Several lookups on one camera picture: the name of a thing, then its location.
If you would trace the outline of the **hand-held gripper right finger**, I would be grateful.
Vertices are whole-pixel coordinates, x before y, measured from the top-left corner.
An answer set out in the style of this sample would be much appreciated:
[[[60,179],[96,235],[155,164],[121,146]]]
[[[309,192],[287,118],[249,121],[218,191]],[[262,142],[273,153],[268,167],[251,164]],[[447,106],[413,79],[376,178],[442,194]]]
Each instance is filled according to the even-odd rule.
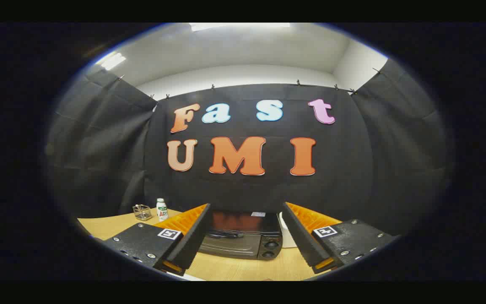
[[[341,221],[289,202],[282,204],[282,218],[315,274],[347,267],[400,238],[359,219]]]

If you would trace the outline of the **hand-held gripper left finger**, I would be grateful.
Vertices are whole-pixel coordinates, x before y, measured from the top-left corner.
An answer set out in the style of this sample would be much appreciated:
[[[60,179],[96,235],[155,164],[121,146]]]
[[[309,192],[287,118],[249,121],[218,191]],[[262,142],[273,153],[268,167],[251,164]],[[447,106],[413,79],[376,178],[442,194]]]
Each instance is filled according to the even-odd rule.
[[[203,204],[154,225],[135,224],[103,244],[133,263],[182,276],[210,226],[211,204]]]

